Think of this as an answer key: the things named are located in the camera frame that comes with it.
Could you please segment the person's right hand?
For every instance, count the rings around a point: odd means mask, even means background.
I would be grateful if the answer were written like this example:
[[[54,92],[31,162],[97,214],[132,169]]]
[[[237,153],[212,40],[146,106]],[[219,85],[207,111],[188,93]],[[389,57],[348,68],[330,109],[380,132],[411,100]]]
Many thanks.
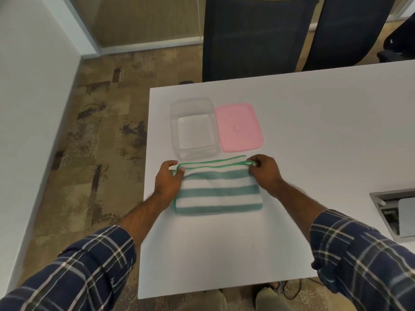
[[[260,174],[251,174],[259,186],[267,191],[272,197],[277,198],[285,186],[277,162],[274,158],[267,156],[267,166]]]

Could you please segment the person's left hand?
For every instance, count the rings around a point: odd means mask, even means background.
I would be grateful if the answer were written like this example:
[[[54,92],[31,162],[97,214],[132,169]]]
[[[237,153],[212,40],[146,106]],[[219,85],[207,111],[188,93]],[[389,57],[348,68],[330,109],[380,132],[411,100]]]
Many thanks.
[[[157,205],[162,209],[167,209],[174,198],[177,196],[182,179],[174,179],[170,167],[178,165],[176,160],[168,160],[161,164],[155,178],[154,192],[152,197],[157,200]]]

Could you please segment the green white striped towel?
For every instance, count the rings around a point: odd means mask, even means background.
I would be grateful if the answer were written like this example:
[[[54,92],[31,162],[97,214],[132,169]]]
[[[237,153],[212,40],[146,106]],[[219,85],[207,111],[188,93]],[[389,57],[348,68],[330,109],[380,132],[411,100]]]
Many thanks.
[[[246,156],[186,162],[173,206],[179,215],[209,215],[258,211],[263,208],[260,187],[249,173],[253,162]]]

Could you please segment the person's left forearm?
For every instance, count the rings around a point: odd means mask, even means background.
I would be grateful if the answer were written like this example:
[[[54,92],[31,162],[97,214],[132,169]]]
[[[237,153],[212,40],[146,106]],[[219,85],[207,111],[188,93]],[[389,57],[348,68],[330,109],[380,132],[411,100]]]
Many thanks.
[[[111,225],[68,246],[0,299],[0,311],[112,311],[141,244],[172,198],[153,193]]]

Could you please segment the person's right forearm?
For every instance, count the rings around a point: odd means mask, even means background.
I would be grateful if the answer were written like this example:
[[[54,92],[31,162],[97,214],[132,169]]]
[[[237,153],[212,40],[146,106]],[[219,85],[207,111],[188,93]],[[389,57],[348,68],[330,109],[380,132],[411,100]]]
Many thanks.
[[[376,229],[327,209],[284,182],[263,185],[306,237],[312,268],[357,311],[415,311],[415,254]]]

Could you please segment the pink plastic lid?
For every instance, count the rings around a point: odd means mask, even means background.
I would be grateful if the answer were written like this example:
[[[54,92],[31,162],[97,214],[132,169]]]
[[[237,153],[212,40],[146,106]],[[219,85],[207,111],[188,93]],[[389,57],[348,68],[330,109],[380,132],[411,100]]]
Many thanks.
[[[263,146],[262,129],[251,104],[217,106],[215,115],[224,152],[245,152]]]

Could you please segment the clear plastic container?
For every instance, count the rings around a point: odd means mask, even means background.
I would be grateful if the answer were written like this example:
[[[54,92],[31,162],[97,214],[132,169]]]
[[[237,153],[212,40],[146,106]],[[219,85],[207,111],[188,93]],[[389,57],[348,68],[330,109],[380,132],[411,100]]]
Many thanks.
[[[172,143],[182,160],[212,157],[220,152],[220,140],[211,99],[189,98],[170,108]]]

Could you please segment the dark mesh office chair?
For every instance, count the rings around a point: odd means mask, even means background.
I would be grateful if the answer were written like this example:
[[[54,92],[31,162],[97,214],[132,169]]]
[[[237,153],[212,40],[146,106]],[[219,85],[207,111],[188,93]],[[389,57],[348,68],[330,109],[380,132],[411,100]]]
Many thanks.
[[[206,0],[202,82],[293,73],[319,0]]]
[[[305,71],[350,67],[375,44],[396,0],[324,0]]]

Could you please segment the black office chair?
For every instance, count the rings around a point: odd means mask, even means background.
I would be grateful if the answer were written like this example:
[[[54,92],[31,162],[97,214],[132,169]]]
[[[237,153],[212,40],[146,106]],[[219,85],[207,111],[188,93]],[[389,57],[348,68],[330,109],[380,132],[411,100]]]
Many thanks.
[[[385,39],[377,57],[380,63],[415,60],[415,13]]]

